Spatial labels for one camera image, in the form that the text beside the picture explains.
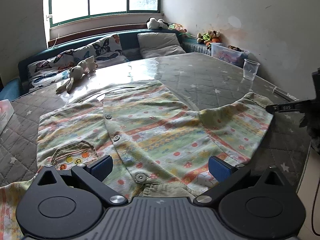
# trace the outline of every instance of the metal screw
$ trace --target metal screw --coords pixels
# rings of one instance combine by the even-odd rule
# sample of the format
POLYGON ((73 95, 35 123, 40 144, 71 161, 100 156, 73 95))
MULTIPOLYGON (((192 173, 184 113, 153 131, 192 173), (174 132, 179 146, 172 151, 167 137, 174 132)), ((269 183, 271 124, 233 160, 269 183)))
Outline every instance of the metal screw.
POLYGON ((109 200, 110 200, 110 202, 112 202, 114 204, 120 204, 125 201, 125 197, 120 196, 120 195, 115 195, 115 196, 110 197, 109 200))
POLYGON ((198 201, 199 203, 209 203, 212 201, 212 198, 206 195, 201 195, 196 198, 196 201, 198 201))

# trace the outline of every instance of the window frame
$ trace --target window frame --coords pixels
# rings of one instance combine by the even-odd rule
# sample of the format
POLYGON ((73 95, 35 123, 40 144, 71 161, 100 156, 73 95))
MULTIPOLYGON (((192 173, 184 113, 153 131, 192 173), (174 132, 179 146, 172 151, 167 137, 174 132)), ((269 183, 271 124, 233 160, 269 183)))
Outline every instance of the window frame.
MULTIPOLYGON (((90 0, 88 0, 88 15, 87 16, 82 16, 78 18, 73 18, 70 20, 58 22, 58 23, 53 23, 52 18, 50 18, 50 28, 62 25, 65 23, 70 23, 70 22, 75 22, 78 20, 83 20, 83 19, 90 19, 94 17, 101 17, 101 16, 107 16, 107 15, 113 15, 113 14, 126 14, 126 13, 159 13, 160 12, 160 0, 158 0, 158 5, 157 5, 157 10, 129 10, 129 0, 127 0, 127 10, 123 12, 111 12, 111 13, 100 13, 100 14, 94 14, 90 15, 90 0)), ((49 14, 52 14, 52 0, 49 0, 49 14)))

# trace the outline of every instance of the cable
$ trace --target cable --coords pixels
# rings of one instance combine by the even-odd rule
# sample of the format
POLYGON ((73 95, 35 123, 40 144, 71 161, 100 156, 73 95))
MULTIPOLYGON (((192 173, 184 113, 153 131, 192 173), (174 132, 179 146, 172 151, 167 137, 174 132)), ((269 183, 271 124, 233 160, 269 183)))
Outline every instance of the cable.
POLYGON ((320 234, 318 234, 313 226, 313 214, 315 211, 315 205, 316 205, 316 199, 318 196, 318 190, 319 190, 319 185, 320 185, 320 176, 318 179, 318 185, 317 185, 317 189, 316 189, 316 194, 315 194, 315 198, 313 199, 313 204, 312 204, 312 212, 311 212, 311 227, 312 227, 312 232, 316 235, 316 236, 320 236, 320 234))
POLYGON ((52 46, 52 48, 56 45, 58 38, 60 38, 60 33, 58 33, 58 37, 56 38, 56 41, 54 42, 54 45, 52 46))

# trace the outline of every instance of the bed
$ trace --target bed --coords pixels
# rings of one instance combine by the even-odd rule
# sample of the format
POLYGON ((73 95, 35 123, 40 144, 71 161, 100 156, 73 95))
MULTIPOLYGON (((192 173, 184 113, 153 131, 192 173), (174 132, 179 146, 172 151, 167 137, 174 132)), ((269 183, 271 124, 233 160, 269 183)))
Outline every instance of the bed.
MULTIPOLYGON (((274 85, 260 77, 243 79, 243 70, 202 53, 155 57, 98 69, 84 77, 71 94, 56 94, 61 82, 28 93, 12 102, 15 110, 0 135, 0 186, 31 179, 37 171, 36 142, 39 117, 64 105, 103 98, 110 90, 160 80, 192 110, 233 103, 253 91, 274 103, 285 100, 272 91, 274 85)), ((299 113, 273 118, 258 150, 248 164, 256 171, 277 165, 296 190, 304 171, 310 139, 299 128, 299 113)))

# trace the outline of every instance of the clear plastic cup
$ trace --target clear plastic cup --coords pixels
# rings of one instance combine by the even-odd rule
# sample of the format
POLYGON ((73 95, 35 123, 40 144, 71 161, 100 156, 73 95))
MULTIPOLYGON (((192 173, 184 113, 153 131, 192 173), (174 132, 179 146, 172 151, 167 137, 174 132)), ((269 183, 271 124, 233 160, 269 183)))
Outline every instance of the clear plastic cup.
POLYGON ((260 63, 245 58, 243 65, 243 77, 249 80, 254 80, 259 65, 260 63))

